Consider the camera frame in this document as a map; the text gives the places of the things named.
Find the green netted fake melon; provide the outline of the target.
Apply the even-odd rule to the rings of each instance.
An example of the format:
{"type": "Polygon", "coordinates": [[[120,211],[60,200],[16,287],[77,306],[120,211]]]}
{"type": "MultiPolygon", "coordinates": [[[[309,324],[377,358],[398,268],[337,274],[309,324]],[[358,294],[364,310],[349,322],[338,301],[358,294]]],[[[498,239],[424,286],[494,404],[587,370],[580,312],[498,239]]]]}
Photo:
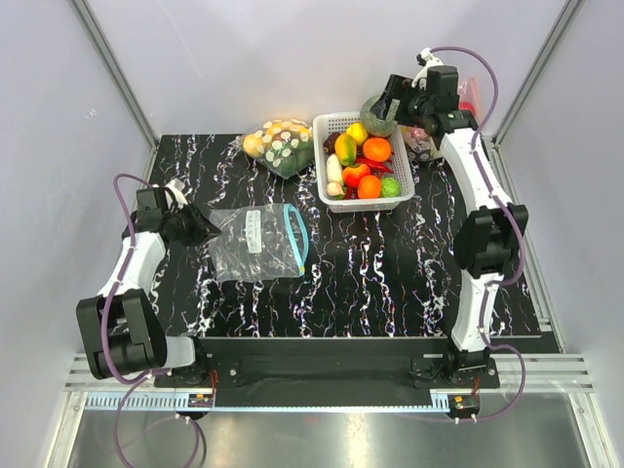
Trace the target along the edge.
{"type": "Polygon", "coordinates": [[[379,100],[379,98],[380,95],[375,95],[365,101],[360,109],[360,121],[364,125],[370,137],[390,137],[398,127],[396,114],[400,102],[393,99],[386,118],[380,119],[371,111],[372,106],[379,100]]]}

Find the clear blue-zip food bag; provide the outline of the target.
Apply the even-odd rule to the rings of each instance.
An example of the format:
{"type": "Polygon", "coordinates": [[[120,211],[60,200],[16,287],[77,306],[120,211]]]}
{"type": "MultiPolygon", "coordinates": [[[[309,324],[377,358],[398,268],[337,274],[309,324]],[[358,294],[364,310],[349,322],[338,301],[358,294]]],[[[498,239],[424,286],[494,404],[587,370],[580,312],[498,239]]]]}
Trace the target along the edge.
{"type": "Polygon", "coordinates": [[[256,283],[304,275],[310,242],[294,205],[216,210],[209,221],[220,230],[208,243],[217,281],[256,283]]]}

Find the white perforated plastic basket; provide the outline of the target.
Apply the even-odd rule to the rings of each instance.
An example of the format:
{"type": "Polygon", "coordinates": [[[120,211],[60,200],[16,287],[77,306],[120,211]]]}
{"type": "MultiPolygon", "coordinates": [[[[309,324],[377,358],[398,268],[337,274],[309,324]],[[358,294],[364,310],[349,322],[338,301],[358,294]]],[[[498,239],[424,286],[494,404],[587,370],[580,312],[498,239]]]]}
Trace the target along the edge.
{"type": "Polygon", "coordinates": [[[336,214],[391,211],[414,194],[401,131],[373,136],[357,111],[313,120],[315,168],[323,203],[336,214]]]}

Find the orange fake tomato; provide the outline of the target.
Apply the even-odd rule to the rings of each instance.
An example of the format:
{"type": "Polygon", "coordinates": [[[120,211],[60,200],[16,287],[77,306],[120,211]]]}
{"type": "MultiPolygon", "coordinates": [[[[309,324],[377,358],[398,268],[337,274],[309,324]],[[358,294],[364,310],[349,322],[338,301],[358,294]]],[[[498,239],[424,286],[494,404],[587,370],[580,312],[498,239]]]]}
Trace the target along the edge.
{"type": "Polygon", "coordinates": [[[381,180],[375,175],[365,175],[361,178],[357,196],[359,199],[377,199],[381,196],[381,180]]]}

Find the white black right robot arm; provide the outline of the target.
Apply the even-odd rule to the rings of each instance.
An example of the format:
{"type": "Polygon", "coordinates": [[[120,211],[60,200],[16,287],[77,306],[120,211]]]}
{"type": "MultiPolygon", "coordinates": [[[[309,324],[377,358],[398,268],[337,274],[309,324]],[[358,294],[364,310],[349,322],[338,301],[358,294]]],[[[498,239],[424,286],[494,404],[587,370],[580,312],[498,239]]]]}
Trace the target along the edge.
{"type": "Polygon", "coordinates": [[[410,79],[393,74],[371,112],[433,139],[460,188],[466,218],[453,240],[461,271],[459,308],[445,352],[425,368],[414,366],[415,383],[471,387],[494,375],[489,330],[501,286],[524,267],[523,237],[528,212],[500,186],[481,144],[472,112],[459,107],[455,67],[434,65],[410,79]]]}

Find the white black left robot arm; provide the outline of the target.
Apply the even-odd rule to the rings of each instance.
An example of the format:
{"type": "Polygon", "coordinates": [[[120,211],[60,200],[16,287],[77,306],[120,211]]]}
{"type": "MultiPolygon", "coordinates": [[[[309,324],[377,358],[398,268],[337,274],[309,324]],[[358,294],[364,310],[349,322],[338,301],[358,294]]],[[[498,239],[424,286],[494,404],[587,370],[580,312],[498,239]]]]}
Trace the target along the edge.
{"type": "Polygon", "coordinates": [[[202,246],[221,231],[182,193],[174,179],[140,189],[132,228],[122,234],[113,273],[96,296],[82,299],[76,317],[89,369],[96,379],[169,368],[191,386],[210,376],[199,340],[167,336],[148,298],[169,247],[202,246]]]}

